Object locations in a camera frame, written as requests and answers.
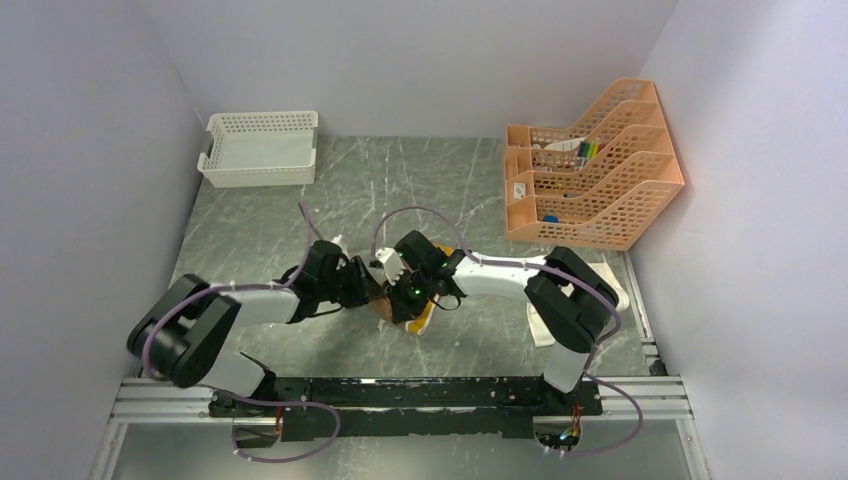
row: floor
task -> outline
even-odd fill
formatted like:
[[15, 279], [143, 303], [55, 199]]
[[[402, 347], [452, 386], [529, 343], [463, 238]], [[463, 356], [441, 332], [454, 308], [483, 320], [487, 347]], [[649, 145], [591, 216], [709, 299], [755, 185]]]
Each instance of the floor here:
[[[503, 239], [500, 139], [320, 137], [313, 185], [215, 189], [203, 181], [186, 227], [175, 277], [197, 273], [214, 282], [265, 282], [295, 265], [306, 230], [296, 203], [306, 201], [320, 231], [344, 235], [351, 254], [367, 258], [373, 229], [387, 211], [411, 204], [436, 207], [458, 225], [475, 251], [535, 256], [548, 245]], [[378, 232], [392, 244], [411, 229], [454, 245], [450, 230], [428, 213], [403, 212]], [[607, 261], [625, 284], [617, 252], [575, 249], [588, 262]], [[647, 375], [641, 326], [633, 309], [624, 328], [600, 347], [590, 371], [605, 376]], [[367, 308], [233, 330], [228, 345], [294, 376], [533, 375], [547, 348], [535, 348], [525, 304], [468, 298], [454, 312], [437, 311], [422, 336], [379, 320]]]

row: white enclosure wall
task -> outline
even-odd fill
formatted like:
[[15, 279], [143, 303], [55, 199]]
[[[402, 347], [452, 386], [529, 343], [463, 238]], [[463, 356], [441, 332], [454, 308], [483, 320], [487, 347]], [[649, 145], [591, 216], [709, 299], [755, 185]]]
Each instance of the white enclosure wall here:
[[342, 135], [570, 125], [639, 73], [676, 0], [141, 0], [204, 120], [317, 110]]
[[168, 284], [200, 123], [133, 0], [0, 3], [2, 476], [79, 479]]
[[688, 184], [633, 256], [716, 479], [848, 478], [846, 25], [681, 0], [642, 70]]

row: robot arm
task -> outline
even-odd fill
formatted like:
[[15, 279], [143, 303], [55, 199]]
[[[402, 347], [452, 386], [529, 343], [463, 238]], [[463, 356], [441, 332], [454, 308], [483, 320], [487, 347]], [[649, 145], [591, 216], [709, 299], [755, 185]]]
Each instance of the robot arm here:
[[[618, 303], [614, 289], [565, 247], [555, 247], [547, 256], [525, 259], [476, 254], [483, 260], [480, 264], [461, 250], [448, 256], [420, 232], [411, 231], [394, 251], [409, 268], [392, 273], [396, 277], [388, 291], [392, 321], [416, 318], [435, 295], [458, 299], [496, 295], [529, 301], [556, 340], [545, 368], [545, 380], [563, 392], [571, 391], [580, 380], [589, 354], [610, 319], [609, 311], [583, 289], [565, 294], [562, 287], [568, 282], [559, 276], [497, 263], [544, 264], [579, 278], [613, 305]], [[384, 251], [382, 257], [390, 258], [391, 254]]]
[[[480, 257], [484, 263], [497, 260]], [[394, 249], [382, 251], [378, 259], [388, 280], [384, 285], [374, 280], [359, 257], [348, 259], [338, 245], [317, 241], [289, 289], [272, 289], [274, 284], [269, 284], [267, 291], [221, 291], [183, 309], [154, 339], [151, 362], [177, 386], [203, 384], [259, 398], [266, 393], [272, 395], [262, 389], [273, 384], [274, 374], [244, 354], [222, 349], [233, 326], [296, 323], [321, 315], [318, 308], [322, 304], [355, 308], [380, 298], [389, 301], [392, 321], [400, 323], [418, 317], [436, 295], [458, 299], [497, 295], [534, 305], [557, 341], [545, 380], [558, 390], [569, 392], [579, 382], [586, 359], [609, 320], [604, 306], [582, 290], [563, 293], [561, 287], [566, 282], [557, 276], [517, 267], [480, 265], [460, 250], [448, 256], [418, 231], [407, 234]], [[614, 290], [567, 248], [557, 247], [545, 257], [525, 261], [545, 263], [567, 272], [601, 292], [611, 303], [617, 303]], [[276, 280], [277, 285], [293, 271], [290, 269]], [[127, 340], [128, 350], [141, 356], [156, 321], [174, 305], [207, 287], [195, 275], [180, 277], [133, 330]]]
[[[179, 387], [202, 384], [252, 396], [273, 374], [244, 354], [222, 349], [232, 327], [297, 323], [327, 313], [318, 312], [321, 305], [355, 308], [379, 294], [380, 286], [362, 259], [347, 258], [332, 242], [313, 243], [300, 275], [289, 288], [280, 289], [294, 270], [270, 282], [268, 290], [223, 290], [184, 308], [156, 335], [150, 356], [153, 368]], [[193, 274], [178, 278], [133, 329], [127, 349], [141, 357], [154, 324], [175, 305], [208, 287]]]

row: white basket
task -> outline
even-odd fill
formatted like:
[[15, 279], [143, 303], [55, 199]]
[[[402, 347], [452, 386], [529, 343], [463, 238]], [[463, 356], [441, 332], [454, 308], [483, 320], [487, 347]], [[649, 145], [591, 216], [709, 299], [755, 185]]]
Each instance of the white basket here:
[[315, 182], [318, 113], [218, 113], [209, 119], [197, 170], [215, 188]]

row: brown object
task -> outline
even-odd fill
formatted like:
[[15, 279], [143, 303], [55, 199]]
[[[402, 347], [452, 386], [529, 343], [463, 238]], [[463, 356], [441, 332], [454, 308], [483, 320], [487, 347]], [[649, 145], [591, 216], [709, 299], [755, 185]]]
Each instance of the brown object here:
[[376, 300], [371, 300], [368, 303], [368, 306], [371, 310], [377, 312], [377, 315], [380, 316], [383, 320], [392, 323], [392, 304], [389, 302], [389, 299], [386, 297], [378, 298]]

